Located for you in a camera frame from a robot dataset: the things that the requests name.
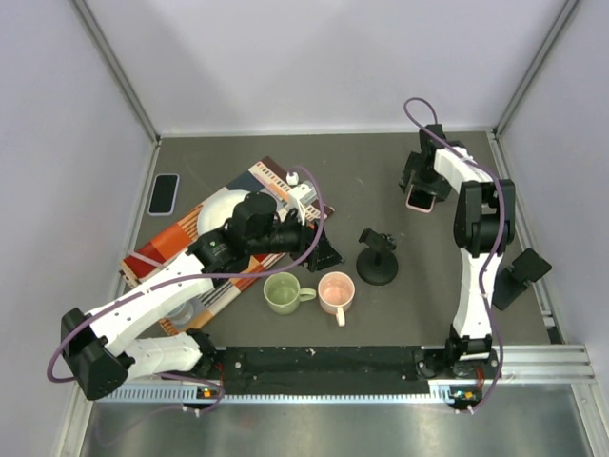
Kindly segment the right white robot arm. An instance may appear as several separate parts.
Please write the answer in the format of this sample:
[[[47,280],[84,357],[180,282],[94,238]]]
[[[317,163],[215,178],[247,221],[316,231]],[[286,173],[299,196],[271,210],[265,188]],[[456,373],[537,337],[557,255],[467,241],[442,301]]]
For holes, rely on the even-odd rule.
[[[409,154],[400,181],[405,205],[429,213],[457,192],[453,237],[462,256],[462,279],[442,353],[422,349],[415,364],[427,379],[445,371],[463,377],[495,359],[489,309],[502,256],[515,236],[515,185],[484,170],[463,145],[447,142],[440,124],[420,128],[419,139],[421,150]]]

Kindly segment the pink case smartphone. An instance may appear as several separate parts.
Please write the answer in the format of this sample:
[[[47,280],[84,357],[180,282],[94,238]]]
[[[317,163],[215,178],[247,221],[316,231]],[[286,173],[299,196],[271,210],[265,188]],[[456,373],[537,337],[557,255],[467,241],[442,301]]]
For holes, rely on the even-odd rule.
[[[436,202],[436,196],[415,186],[411,186],[406,196],[405,206],[421,213],[430,213]]]

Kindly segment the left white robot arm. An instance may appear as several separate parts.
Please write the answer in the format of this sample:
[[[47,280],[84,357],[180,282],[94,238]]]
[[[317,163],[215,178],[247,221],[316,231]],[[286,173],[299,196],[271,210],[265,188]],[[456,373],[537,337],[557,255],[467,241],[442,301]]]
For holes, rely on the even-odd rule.
[[[215,348],[200,330],[141,338],[141,333],[188,300],[224,281],[249,278],[254,255],[289,255],[310,272],[344,260],[295,201],[285,216],[263,192],[228,190],[212,198],[198,217],[198,238],[169,264],[113,303],[61,319],[61,355],[89,400],[102,399],[132,379],[168,371],[206,377],[215,369]]]

